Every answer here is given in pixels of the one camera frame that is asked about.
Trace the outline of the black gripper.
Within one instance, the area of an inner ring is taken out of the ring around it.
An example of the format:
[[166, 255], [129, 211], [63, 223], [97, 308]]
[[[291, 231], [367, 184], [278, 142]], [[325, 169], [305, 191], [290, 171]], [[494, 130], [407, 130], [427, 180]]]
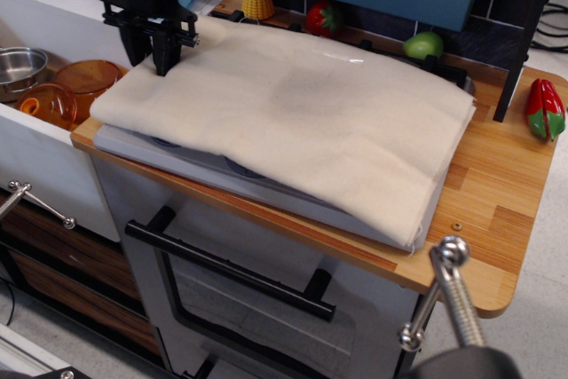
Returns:
[[182, 45], [199, 43], [196, 15], [178, 0], [101, 0], [107, 25], [119, 29], [132, 66], [152, 53], [156, 74], [165, 76], [180, 60]]

